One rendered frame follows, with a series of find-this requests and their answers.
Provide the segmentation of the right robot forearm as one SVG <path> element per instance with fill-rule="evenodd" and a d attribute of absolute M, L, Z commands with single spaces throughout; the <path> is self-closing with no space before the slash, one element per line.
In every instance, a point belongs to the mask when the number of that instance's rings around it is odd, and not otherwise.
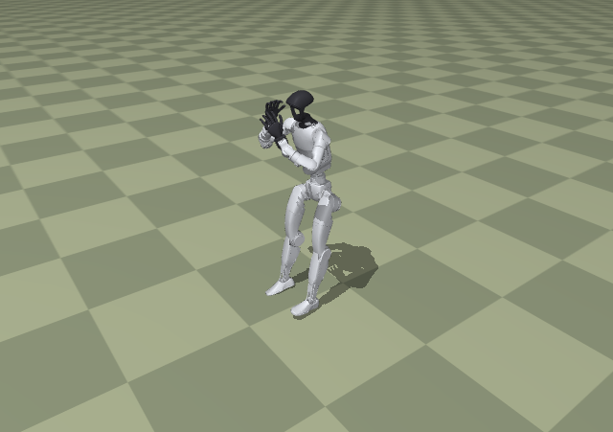
<path fill-rule="evenodd" d="M 268 125 L 268 127 L 269 127 L 269 125 Z M 270 134 L 269 134 L 269 132 L 268 132 L 268 131 L 265 129 L 265 126 L 264 126 L 264 127 L 262 128 L 262 131 L 261 131 L 261 133 L 259 134 L 259 136 L 258 136 L 258 137 L 260 138 L 260 140 L 261 140 L 262 142 L 267 143 L 267 142 L 269 142 L 269 141 L 270 141 L 271 136 L 272 136 L 272 135 L 270 135 Z"/>

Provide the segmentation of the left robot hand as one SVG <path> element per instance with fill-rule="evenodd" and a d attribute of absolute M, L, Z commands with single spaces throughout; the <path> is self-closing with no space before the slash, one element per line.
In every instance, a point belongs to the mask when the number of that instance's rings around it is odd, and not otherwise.
<path fill-rule="evenodd" d="M 269 122 L 269 120 L 264 115 L 262 115 L 265 118 L 265 120 L 267 121 L 267 123 L 269 124 L 269 127 L 268 127 L 268 125 L 265 123 L 265 121 L 263 119 L 260 119 L 260 121 L 267 128 L 267 131 L 269 132 L 269 134 L 272 135 L 273 137 L 275 137 L 274 141 L 275 141 L 277 147 L 279 149 L 281 149 L 279 144 L 278 144 L 278 141 L 282 140 L 283 138 L 286 139 L 285 135 L 283 134 L 283 131 L 284 131 L 283 130 L 283 117 L 280 114 L 279 115 L 280 122 L 278 122 L 275 113 L 273 111 L 270 111 L 270 113 L 273 115 L 275 122 L 272 119 L 271 115 L 268 112 L 265 112 L 265 114 L 267 114 L 267 116 L 269 117 L 269 119 L 270 119 L 272 124 Z"/>

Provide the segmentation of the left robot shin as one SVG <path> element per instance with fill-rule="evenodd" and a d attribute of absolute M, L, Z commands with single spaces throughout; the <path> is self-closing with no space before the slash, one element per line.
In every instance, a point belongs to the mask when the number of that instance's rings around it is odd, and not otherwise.
<path fill-rule="evenodd" d="M 308 287 L 306 296 L 306 300 L 309 301 L 310 304 L 314 303 L 319 285 L 327 272 L 330 255 L 330 249 L 325 248 L 324 253 L 318 260 L 318 254 L 313 252 L 308 271 Z"/>

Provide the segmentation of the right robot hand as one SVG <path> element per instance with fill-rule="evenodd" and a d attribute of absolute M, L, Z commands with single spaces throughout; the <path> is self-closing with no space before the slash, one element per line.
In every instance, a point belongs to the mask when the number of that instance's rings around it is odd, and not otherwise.
<path fill-rule="evenodd" d="M 273 111 L 273 112 L 275 113 L 276 117 L 278 117 L 278 113 L 279 113 L 279 112 L 280 112 L 280 111 L 281 111 L 283 108 L 285 108 L 285 105 L 283 105 L 283 106 L 281 106 L 280 108 L 278 108 L 278 107 L 279 107 L 279 104 L 280 104 L 281 102 L 283 102 L 283 101 L 278 101 L 278 100 L 275 100 L 275 101 L 267 102 L 267 103 L 266 103 L 266 105 L 265 105 L 265 112 L 268 112 L 268 113 L 271 115 L 271 117 L 272 117 L 272 119 L 273 119 L 273 120 L 274 120 L 274 117 L 273 117 L 273 115 L 270 113 L 270 111 Z M 273 103 L 273 105 L 272 105 L 272 103 Z M 268 105 L 269 105 L 269 108 L 268 108 Z M 269 122 L 271 123 L 271 121 L 270 121 L 269 117 L 267 116 L 267 114 L 265 114 L 265 116 L 266 116 L 266 118 L 269 120 Z M 274 120 L 274 122 L 275 122 L 275 120 Z M 265 121 L 265 123 L 268 125 L 267 121 Z M 272 123 L 271 123 L 271 124 L 272 124 Z M 267 130 L 267 128 L 265 128 L 265 129 Z"/>

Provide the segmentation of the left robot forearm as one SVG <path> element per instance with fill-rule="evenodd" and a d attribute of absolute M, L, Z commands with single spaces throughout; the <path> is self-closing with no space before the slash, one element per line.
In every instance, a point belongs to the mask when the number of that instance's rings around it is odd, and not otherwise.
<path fill-rule="evenodd" d="M 283 157 L 288 158 L 288 160 L 294 163 L 296 167 L 303 166 L 310 170 L 316 169 L 317 167 L 316 161 L 309 157 L 304 156 L 303 154 L 299 153 L 296 149 L 294 150 L 293 147 L 288 144 L 285 138 L 278 141 L 278 144 L 281 148 Z"/>

